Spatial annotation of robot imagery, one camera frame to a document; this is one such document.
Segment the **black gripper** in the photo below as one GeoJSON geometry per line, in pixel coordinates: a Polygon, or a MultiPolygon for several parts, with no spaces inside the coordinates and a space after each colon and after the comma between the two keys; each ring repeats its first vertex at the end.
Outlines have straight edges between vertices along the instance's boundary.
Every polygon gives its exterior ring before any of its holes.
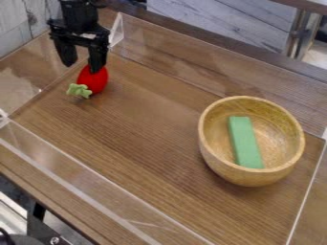
{"type": "Polygon", "coordinates": [[[71,67],[78,60],[76,46],[88,48],[91,73],[106,66],[110,29],[99,24],[99,9],[94,0],[59,0],[62,17],[50,18],[50,38],[62,62],[71,67]]]}

